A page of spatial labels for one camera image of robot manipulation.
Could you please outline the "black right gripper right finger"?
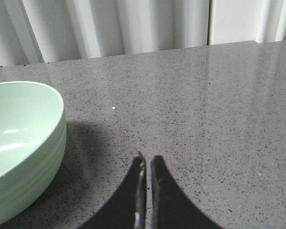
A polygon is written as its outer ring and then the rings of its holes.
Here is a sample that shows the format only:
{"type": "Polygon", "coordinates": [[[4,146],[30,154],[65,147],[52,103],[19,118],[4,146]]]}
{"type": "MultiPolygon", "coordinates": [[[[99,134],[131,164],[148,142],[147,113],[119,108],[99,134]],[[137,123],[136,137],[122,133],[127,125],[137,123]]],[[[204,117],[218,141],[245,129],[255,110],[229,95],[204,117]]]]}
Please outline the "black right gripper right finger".
{"type": "Polygon", "coordinates": [[[151,161],[153,229],[220,229],[177,185],[162,156],[151,161]]]}

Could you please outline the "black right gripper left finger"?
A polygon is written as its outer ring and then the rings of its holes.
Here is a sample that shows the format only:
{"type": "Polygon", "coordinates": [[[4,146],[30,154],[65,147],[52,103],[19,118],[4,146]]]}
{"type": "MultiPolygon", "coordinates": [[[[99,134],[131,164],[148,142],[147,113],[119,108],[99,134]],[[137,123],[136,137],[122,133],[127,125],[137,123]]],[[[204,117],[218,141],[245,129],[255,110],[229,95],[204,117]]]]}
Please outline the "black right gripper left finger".
{"type": "Polygon", "coordinates": [[[146,217],[146,160],[138,153],[110,199],[81,229],[144,229],[146,217]]]}

